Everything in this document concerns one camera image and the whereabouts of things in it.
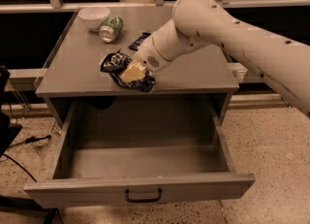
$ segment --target open drawer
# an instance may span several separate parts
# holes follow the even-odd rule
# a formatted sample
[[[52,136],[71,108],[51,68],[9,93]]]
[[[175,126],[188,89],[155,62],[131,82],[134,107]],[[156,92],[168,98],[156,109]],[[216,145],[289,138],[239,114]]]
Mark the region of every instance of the open drawer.
[[[255,181],[207,94],[93,100],[73,100],[48,179],[24,187],[43,208],[240,198]]]

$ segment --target green can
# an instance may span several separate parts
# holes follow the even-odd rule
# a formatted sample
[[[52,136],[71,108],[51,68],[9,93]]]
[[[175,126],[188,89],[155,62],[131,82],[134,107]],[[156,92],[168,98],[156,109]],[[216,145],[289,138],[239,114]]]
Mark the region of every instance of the green can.
[[[110,16],[101,25],[99,36],[104,42],[111,43],[119,35],[123,28],[123,20],[120,16]]]

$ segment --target desk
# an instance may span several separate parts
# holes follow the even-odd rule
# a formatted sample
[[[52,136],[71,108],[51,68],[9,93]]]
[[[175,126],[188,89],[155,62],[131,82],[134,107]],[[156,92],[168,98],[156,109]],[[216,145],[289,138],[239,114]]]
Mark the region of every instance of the desk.
[[[181,56],[151,93],[120,88],[100,61],[119,49],[132,56],[128,45],[171,7],[110,9],[124,20],[117,40],[104,43],[75,18],[40,83],[62,135],[46,181],[24,190],[45,208],[241,197],[254,177],[235,173],[221,128],[238,88],[222,51]],[[99,110],[93,97],[109,104]]]

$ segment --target speckled tile floor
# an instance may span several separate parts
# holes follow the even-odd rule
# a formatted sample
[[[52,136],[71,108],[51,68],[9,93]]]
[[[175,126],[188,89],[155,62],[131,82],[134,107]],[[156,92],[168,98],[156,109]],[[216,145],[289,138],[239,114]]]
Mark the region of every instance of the speckled tile floor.
[[[50,134],[53,118],[35,110],[18,119],[23,129],[17,144]],[[253,173],[255,184],[239,200],[60,209],[65,224],[84,223],[310,223],[310,120],[282,102],[268,108],[232,101],[223,125],[238,173]],[[43,180],[57,135],[50,141],[11,147],[14,157],[37,180]],[[31,181],[11,161],[0,159],[0,194],[27,197]],[[43,223],[45,214],[0,208],[0,223]]]

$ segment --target crumpled black object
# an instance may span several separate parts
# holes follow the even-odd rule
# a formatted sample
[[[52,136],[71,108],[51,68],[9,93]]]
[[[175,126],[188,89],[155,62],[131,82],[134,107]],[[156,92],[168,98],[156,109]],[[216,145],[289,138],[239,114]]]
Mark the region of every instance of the crumpled black object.
[[[140,80],[126,82],[119,76],[127,68],[132,59],[125,53],[110,53],[100,66],[100,71],[109,73],[116,84],[122,88],[135,89],[141,92],[150,92],[155,85],[155,79],[146,71],[145,77]]]

